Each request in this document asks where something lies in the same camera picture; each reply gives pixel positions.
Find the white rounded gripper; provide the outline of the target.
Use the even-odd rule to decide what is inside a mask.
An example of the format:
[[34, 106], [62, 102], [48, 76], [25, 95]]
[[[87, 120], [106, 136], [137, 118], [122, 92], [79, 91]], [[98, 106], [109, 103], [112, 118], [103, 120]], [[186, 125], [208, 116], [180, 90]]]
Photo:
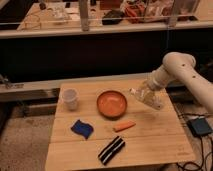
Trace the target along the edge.
[[154, 70], [147, 80], [148, 87], [153, 91], [160, 91], [167, 85], [167, 74], [164, 69]]

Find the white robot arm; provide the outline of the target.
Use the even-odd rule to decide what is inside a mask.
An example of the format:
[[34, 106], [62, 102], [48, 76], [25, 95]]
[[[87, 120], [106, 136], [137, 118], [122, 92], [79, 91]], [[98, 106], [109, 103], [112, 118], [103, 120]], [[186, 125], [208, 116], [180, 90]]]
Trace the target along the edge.
[[209, 113], [213, 113], [213, 83], [198, 74], [194, 69], [195, 65], [196, 60], [190, 54], [167, 53], [162, 65], [148, 77], [147, 85], [151, 90], [159, 91], [177, 79]]

